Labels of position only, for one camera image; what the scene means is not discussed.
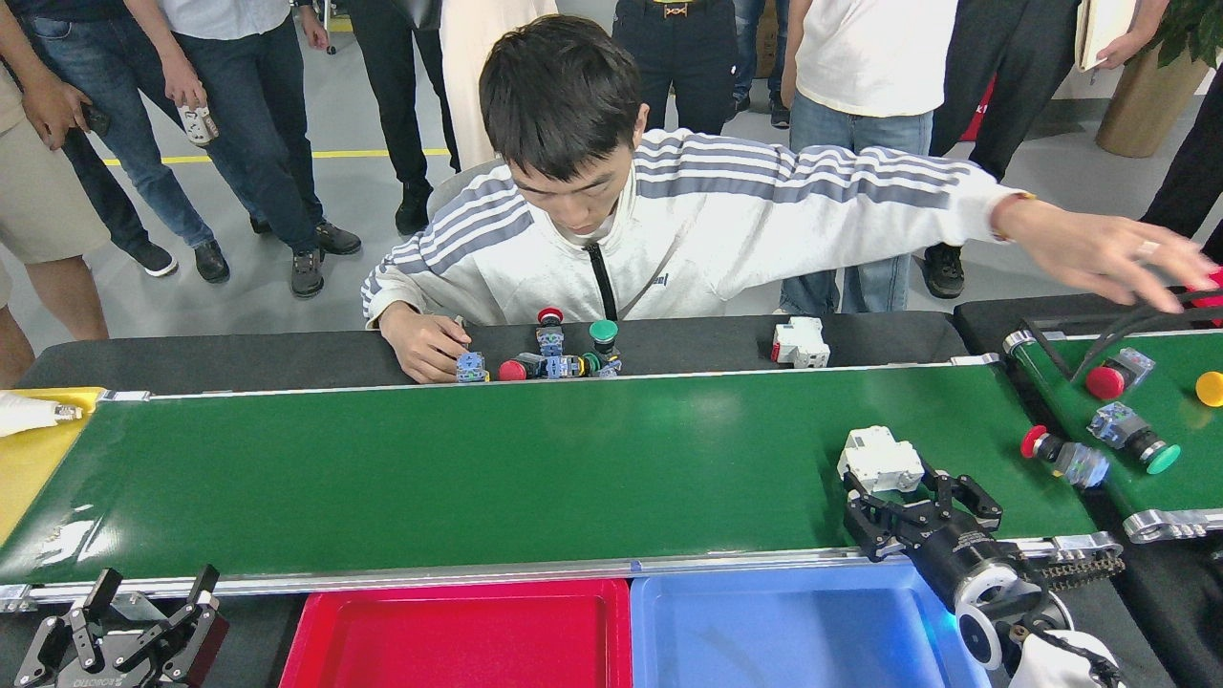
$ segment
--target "chair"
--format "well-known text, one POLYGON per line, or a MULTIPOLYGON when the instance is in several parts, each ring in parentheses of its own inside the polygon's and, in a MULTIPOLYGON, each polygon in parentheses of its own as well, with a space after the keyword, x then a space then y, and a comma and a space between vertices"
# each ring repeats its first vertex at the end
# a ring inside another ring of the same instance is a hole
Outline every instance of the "chair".
POLYGON ((500 165, 500 159, 493 159, 487 163, 481 163, 473 167, 467 167, 461 172, 451 176, 450 178, 443 181, 433 189, 429 196, 429 202, 424 204, 424 213, 429 216, 429 221, 433 221, 433 215, 438 213, 442 208, 446 205, 450 200, 459 196, 459 192, 471 183, 471 180, 477 176, 486 174, 488 170, 500 165))

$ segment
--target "sneaker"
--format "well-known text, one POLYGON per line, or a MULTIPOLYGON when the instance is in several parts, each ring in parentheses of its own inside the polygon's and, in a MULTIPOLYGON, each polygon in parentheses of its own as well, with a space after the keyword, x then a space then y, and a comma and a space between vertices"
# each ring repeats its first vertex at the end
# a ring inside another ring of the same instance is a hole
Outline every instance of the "sneaker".
POLYGON ((926 288, 939 298, 955 298, 964 291, 959 246, 938 243, 926 248, 926 288))
POLYGON ((395 210, 395 229, 399 230, 400 236, 411 236, 428 226, 429 193, 433 193, 432 188, 421 196, 408 191, 406 186, 404 187, 404 202, 395 210))
POLYGON ((361 237, 351 231, 344 231, 334 224, 323 220, 314 227, 318 235, 318 247, 336 255, 349 255, 361 249, 361 237))
POLYGON ((790 128, 790 108, 783 105, 780 98, 769 98, 768 111, 768 123, 773 128, 790 128))
POLYGON ((229 263, 221 253, 221 247, 216 240, 196 246, 196 270, 204 281, 219 284, 229 279, 229 263))
POLYGON ((152 276, 165 276, 179 269, 179 260, 169 251, 146 241, 128 253, 152 276))
POLYGON ((750 95, 744 95, 742 98, 731 97, 730 99, 730 114, 726 115, 726 121, 735 119, 735 115, 742 112, 747 108, 752 106, 752 99, 750 95))
POLYGON ((294 271, 289 275, 289 287, 294 290, 294 296, 309 298, 323 290, 323 273, 319 265, 323 263, 323 251, 297 251, 294 253, 294 271))

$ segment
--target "blue tray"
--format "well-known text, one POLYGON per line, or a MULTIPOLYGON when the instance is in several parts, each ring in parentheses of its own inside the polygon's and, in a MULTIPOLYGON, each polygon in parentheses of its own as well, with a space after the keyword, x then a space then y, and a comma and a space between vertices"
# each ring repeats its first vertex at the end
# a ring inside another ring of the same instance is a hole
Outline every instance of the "blue tray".
POLYGON ((630 607, 636 688, 989 686, 907 563, 638 578, 630 607))

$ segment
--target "white dress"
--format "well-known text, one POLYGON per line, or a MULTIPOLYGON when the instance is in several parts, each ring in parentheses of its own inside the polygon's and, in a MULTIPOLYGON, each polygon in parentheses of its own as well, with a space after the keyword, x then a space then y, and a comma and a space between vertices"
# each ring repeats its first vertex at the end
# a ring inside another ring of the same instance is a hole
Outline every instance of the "white dress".
POLYGON ((493 145, 479 111, 479 72, 497 39, 510 29, 556 13, 556 0, 444 0, 442 72, 464 169, 492 160, 493 145))

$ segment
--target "person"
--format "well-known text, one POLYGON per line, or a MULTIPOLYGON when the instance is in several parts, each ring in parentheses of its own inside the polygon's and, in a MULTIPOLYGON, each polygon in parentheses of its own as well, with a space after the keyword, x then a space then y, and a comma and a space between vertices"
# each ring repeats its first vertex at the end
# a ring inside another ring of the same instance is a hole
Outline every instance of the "person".
MULTIPOLYGON (((356 253, 361 238, 328 221, 314 194, 303 64, 289 5, 125 2, 157 48, 166 95, 180 106, 207 105, 221 132, 214 144, 224 139, 241 153, 243 187, 267 219, 263 225, 252 218, 252 226, 272 231, 292 251, 292 293, 314 296, 323 288, 323 252, 356 253)), ((327 31, 314 9, 308 0, 297 2, 311 46, 325 50, 327 31)))
POLYGON ((1070 213, 964 161, 647 131, 640 83, 632 57, 580 17, 497 43, 481 100, 504 164, 362 286, 367 326, 408 376, 455 380, 471 337, 439 309, 476 324, 534 321, 545 306, 576 320, 715 315, 750 286, 940 240, 1013 240, 1069 285, 1172 312, 1141 262, 1212 284, 1214 265, 1167 229, 1070 213))
MULTIPOLYGON (((929 145, 945 155, 969 127, 989 79, 997 75, 969 159, 1002 180, 1015 149, 1053 98, 1074 64, 1080 0, 959 0, 947 54, 943 104, 934 110, 929 145)), ((1115 68, 1155 35, 1168 0, 1144 0, 1129 33, 1099 51, 1102 68, 1115 68)), ((964 291, 960 247, 926 249, 926 287, 939 298, 964 291)))
POLYGON ((739 56, 731 0, 619 0, 612 37, 637 62, 647 128, 663 127, 674 88, 681 128, 722 133, 739 56))
POLYGON ((479 70, 493 43, 508 31, 555 13, 556 0, 442 2, 442 72, 464 167, 484 164, 495 155, 479 111, 479 70))
MULTIPOLYGON (((774 128, 790 128, 790 108, 781 101, 781 71, 785 67, 790 0, 775 0, 775 4, 777 56, 768 77, 769 123, 774 128)), ((763 13, 764 0, 735 0, 735 40, 739 44, 739 57, 735 60, 734 103, 726 121, 752 106, 748 92, 752 89, 752 79, 756 78, 756 31, 763 13)))
MULTIPOLYGON (((0 2, 0 243, 26 265, 39 299, 76 339, 106 339, 106 319, 89 265, 81 257, 106 242, 62 153, 67 130, 88 126, 79 90, 62 83, 34 54, 7 5, 0 2)), ((9 308, 12 279, 0 264, 0 389, 34 363, 29 339, 9 308)))
POLYGON ((391 0, 351 0, 347 5, 352 35, 361 45, 369 87, 378 100, 378 116, 390 153, 395 177, 404 186, 402 202, 395 210, 395 227, 402 236, 415 233, 428 224, 424 208, 433 192, 426 178, 428 160, 421 144, 421 127, 416 121, 416 57, 412 38, 421 50, 421 61, 442 101, 442 132, 450 150, 450 167, 459 166, 459 144, 455 142, 446 87, 442 75, 442 38, 438 31, 421 31, 404 16, 391 0))
MULTIPOLYGON (((882 145, 927 154, 955 0, 828 0, 811 9, 812 0, 791 0, 794 35, 781 88, 783 103, 794 108, 790 148, 861 153, 882 145)), ((910 262, 905 254, 846 266, 844 298, 837 270, 791 276, 781 282, 780 308, 822 315, 840 301, 846 313, 903 310, 910 262)))
MULTIPOLYGON (((1140 221, 1167 226, 1192 238, 1223 194, 1223 77, 1214 72, 1194 127, 1177 149, 1167 176, 1140 221)), ((1223 260, 1223 220, 1202 246, 1206 257, 1223 260)))
MULTIPOLYGON (((209 282, 229 279, 230 268, 212 227, 199 216, 174 171, 161 161, 143 93, 154 105, 179 121, 165 98, 165 84, 153 46, 124 7, 122 0, 7 0, 48 67, 81 89, 89 104, 106 115, 110 126, 97 132, 119 158, 124 171, 149 208, 192 248, 196 270, 209 282)), ((98 169, 88 141, 67 136, 65 153, 78 171, 86 192, 104 220, 114 242, 153 276, 177 269, 177 260, 153 243, 121 187, 98 169)), ((218 169, 230 170, 224 160, 218 169)))

